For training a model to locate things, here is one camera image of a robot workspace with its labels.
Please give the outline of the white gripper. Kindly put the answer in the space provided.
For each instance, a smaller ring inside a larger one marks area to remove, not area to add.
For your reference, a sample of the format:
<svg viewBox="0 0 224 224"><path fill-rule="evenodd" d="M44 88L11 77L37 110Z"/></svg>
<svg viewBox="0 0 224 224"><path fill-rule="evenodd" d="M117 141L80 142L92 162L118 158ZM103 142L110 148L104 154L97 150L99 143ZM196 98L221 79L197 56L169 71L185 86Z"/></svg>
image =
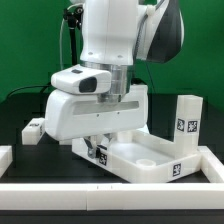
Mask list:
<svg viewBox="0 0 224 224"><path fill-rule="evenodd" d="M114 132L142 128L148 117L148 88L132 85L117 104L100 103L96 95L72 95L53 91L47 101L45 130L57 141L104 134L98 145L107 150ZM88 138L87 155L96 157L96 149Z"/></svg>

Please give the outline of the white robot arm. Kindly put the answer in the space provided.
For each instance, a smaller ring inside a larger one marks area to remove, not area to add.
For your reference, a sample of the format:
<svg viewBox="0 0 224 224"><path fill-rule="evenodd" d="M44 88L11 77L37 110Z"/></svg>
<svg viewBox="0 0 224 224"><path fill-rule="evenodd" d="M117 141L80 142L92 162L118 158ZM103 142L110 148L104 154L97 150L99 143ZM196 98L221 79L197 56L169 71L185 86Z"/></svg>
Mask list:
<svg viewBox="0 0 224 224"><path fill-rule="evenodd" d="M148 87L132 82L134 62L171 60L184 28L179 0L85 0L81 24L80 63L52 75L45 130L58 141L82 138L96 158L99 138L144 127Z"/></svg>

